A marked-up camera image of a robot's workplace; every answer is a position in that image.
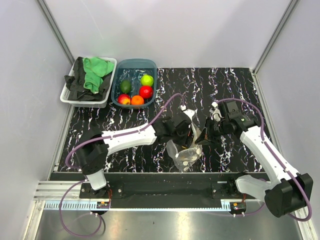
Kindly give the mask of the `clear polka dot zip bag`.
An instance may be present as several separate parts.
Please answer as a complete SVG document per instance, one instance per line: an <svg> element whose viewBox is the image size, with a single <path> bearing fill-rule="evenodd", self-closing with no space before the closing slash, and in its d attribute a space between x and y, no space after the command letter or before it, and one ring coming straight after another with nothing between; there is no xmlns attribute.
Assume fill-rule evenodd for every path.
<svg viewBox="0 0 320 240"><path fill-rule="evenodd" d="M170 158L172 158L174 165L182 173L186 173L191 170L193 164L203 155L203 148L201 145L196 144L195 141L200 135L199 128L192 123L191 131L188 135L190 146L188 148L183 147L169 140L166 143L166 150Z"/></svg>

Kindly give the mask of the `red fake apple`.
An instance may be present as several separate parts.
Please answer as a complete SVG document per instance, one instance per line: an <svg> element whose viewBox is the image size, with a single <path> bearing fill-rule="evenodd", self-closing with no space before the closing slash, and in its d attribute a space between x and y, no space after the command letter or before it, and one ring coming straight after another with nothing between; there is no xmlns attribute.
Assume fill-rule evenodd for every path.
<svg viewBox="0 0 320 240"><path fill-rule="evenodd" d="M148 85L144 85L139 89L139 95L143 99L150 99L154 94L153 88Z"/></svg>

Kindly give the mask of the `orange fake fruit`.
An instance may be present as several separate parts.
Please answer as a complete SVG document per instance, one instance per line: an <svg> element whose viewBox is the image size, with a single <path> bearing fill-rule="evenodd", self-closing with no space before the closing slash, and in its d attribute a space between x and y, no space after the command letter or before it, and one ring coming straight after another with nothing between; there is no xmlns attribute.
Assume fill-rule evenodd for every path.
<svg viewBox="0 0 320 240"><path fill-rule="evenodd" d="M131 98L130 104L131 105L143 105L145 103L145 100L140 95L135 95Z"/></svg>

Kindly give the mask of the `green fake apple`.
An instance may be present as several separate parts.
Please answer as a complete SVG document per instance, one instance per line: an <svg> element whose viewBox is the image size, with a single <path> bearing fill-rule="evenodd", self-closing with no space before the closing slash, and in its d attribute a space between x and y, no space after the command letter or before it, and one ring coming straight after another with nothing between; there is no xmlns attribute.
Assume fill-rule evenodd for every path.
<svg viewBox="0 0 320 240"><path fill-rule="evenodd" d="M153 87L154 78L149 74L144 74L140 79L140 83L142 86Z"/></svg>

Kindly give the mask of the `red yellow fake peach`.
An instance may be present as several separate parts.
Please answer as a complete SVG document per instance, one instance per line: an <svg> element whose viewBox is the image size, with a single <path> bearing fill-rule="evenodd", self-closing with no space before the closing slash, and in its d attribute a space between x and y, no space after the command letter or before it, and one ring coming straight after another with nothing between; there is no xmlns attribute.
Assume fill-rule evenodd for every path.
<svg viewBox="0 0 320 240"><path fill-rule="evenodd" d="M130 105L131 97L128 94L121 94L118 96L117 102L121 105Z"/></svg>

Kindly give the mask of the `dark green fake avocado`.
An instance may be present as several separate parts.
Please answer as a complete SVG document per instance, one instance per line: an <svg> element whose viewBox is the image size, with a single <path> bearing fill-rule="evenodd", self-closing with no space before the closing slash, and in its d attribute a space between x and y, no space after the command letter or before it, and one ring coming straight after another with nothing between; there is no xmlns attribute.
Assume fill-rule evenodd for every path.
<svg viewBox="0 0 320 240"><path fill-rule="evenodd" d="M129 80L123 80L120 84L120 90L124 93L124 94L128 94L131 92L132 90L132 85L131 82Z"/></svg>

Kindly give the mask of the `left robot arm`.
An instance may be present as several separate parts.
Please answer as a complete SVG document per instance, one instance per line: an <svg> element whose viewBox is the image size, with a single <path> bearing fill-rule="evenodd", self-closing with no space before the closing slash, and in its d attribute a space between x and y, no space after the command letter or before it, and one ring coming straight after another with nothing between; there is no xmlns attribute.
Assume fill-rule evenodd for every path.
<svg viewBox="0 0 320 240"><path fill-rule="evenodd" d="M152 124L146 123L134 128L91 134L91 139L80 143L75 150L80 169L89 182L90 192L97 198L103 198L108 193L103 170L107 156L137 146L169 141L189 147L191 131L192 118L182 114L173 118L159 118Z"/></svg>

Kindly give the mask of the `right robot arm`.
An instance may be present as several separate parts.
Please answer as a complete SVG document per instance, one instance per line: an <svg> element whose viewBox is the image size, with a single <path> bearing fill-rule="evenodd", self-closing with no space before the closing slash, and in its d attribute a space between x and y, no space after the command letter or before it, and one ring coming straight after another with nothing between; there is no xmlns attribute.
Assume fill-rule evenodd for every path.
<svg viewBox="0 0 320 240"><path fill-rule="evenodd" d="M293 212L307 208L304 218L294 217L299 222L307 222L312 217L310 198L314 181L308 173L301 174L293 167L268 139L264 131L264 118L258 111L258 118L243 113L238 106L241 99L225 98L211 104L204 129L197 138L199 145L216 144L221 136L232 135L239 139L253 153L268 176L268 181L256 179L241 173L227 185L228 195L239 198L250 195L262 201L277 218L291 216Z"/></svg>

